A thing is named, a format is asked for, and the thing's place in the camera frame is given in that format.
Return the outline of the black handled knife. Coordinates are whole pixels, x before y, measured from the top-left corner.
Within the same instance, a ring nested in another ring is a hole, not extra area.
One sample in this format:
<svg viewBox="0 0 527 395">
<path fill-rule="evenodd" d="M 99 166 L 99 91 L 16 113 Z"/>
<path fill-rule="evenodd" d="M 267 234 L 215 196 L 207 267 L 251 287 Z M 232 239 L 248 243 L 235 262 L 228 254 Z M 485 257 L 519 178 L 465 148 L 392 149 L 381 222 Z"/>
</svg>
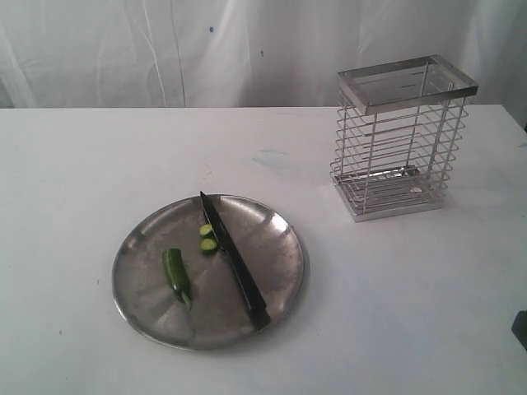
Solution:
<svg viewBox="0 0 527 395">
<path fill-rule="evenodd" d="M 231 271 L 244 301 L 250 322 L 255 329 L 263 329 L 270 323 L 266 302 L 211 198 L 203 191 L 200 192 L 200 198 L 203 213 L 212 226 L 213 234 L 220 247 L 230 261 Z"/>
</svg>

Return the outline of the round stainless steel plate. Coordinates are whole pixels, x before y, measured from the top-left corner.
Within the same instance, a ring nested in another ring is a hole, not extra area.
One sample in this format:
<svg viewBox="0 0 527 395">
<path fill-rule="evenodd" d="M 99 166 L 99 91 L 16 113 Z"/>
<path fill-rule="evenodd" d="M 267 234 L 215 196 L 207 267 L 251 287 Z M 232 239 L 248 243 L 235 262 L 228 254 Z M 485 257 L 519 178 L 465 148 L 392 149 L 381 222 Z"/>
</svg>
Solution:
<svg viewBox="0 0 527 395">
<path fill-rule="evenodd" d="M 301 288 L 307 253 L 281 215 L 247 197 L 210 198 L 266 302 L 270 323 L 259 330 L 252 326 L 225 253 L 201 254 L 198 231 L 207 220 L 200 197 L 188 197 L 140 222 L 114 260 L 119 312 L 138 333 L 160 344 L 190 350 L 234 345 L 287 316 Z M 166 280 L 162 253 L 170 248 L 181 251 L 191 282 L 191 310 Z"/>
</svg>

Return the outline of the green cucumber with stem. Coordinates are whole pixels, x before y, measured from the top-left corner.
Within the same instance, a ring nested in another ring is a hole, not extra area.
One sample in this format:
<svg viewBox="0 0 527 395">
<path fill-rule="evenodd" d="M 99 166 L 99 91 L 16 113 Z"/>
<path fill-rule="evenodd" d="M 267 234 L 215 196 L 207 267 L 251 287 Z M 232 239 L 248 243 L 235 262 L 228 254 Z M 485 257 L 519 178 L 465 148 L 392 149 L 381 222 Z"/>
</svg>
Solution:
<svg viewBox="0 0 527 395">
<path fill-rule="evenodd" d="M 192 309 L 191 282 L 179 249 L 167 249 L 162 253 L 163 268 L 169 287 L 176 299 Z"/>
</svg>

